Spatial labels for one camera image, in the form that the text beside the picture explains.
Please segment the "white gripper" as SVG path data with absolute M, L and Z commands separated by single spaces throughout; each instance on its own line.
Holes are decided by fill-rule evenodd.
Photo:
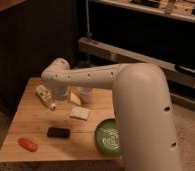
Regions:
M 55 86 L 52 93 L 56 100 L 66 100 L 69 97 L 70 88 L 67 85 Z M 70 94 L 70 101 L 76 105 L 82 105 L 81 99 L 74 93 Z

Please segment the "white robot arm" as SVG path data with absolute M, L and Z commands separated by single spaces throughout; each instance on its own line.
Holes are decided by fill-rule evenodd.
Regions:
M 68 87 L 112 91 L 125 171 L 182 171 L 167 79 L 151 63 L 121 63 L 71 70 L 55 59 L 41 74 L 56 99 Z

